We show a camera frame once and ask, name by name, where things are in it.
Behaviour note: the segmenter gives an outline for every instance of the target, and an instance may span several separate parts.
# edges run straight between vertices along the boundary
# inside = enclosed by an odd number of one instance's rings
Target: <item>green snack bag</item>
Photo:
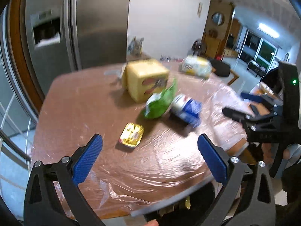
[[[163,115],[174,100],[176,91],[177,80],[174,79],[170,88],[164,89],[161,93],[154,93],[146,102],[144,117],[155,119]]]

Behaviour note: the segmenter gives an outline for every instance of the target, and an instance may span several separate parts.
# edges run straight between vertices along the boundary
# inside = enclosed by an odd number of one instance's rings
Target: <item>ceiling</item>
[[[223,0],[233,2],[235,18],[242,25],[268,39],[276,46],[289,50],[301,39],[301,20],[288,0]],[[279,33],[279,38],[273,39],[257,27],[266,24]]]

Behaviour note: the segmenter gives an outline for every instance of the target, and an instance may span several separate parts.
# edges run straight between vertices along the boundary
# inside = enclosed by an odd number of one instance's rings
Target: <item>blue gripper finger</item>
[[[249,93],[242,92],[242,93],[240,94],[240,96],[241,96],[242,98],[251,100],[251,101],[253,101],[253,102],[257,102],[257,103],[261,103],[261,102],[262,102],[262,97],[257,96],[257,95],[253,95],[253,94],[249,94]]]
[[[102,150],[102,143],[102,137],[99,134],[95,135],[94,138],[89,141],[89,146],[74,165],[72,180],[76,186],[86,180],[94,162]]]
[[[214,179],[223,185],[227,184],[227,166],[219,156],[214,144],[203,134],[198,138],[198,149],[209,167]]]

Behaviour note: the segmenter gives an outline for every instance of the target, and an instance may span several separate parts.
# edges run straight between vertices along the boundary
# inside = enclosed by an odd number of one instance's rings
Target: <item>wooden table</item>
[[[32,164],[58,162],[71,156],[95,134],[103,137],[103,150],[86,181],[79,185],[97,215],[104,218],[124,216],[131,210],[173,197],[190,188],[204,185],[211,173],[198,151],[202,133],[230,155],[246,148],[242,126],[222,114],[225,106],[250,112],[248,104],[214,74],[208,80],[181,74],[179,64],[171,66],[168,85],[178,79],[178,93],[202,102],[202,123],[195,130],[168,114],[146,120],[114,75],[122,64],[108,65],[58,77],[43,103],[32,149]],[[145,128],[140,145],[129,149],[118,143],[130,122]],[[72,217],[61,190],[62,205]]]

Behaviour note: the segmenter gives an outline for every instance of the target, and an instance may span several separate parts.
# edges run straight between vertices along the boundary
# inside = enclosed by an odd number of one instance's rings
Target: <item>black chair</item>
[[[230,65],[219,61],[217,59],[208,58],[213,68],[215,68],[215,74],[219,77],[228,77],[231,73]]]
[[[197,56],[203,56],[205,55],[206,51],[207,51],[207,44],[202,41],[202,39],[197,39],[191,49],[193,50],[193,54],[192,55],[197,55]]]

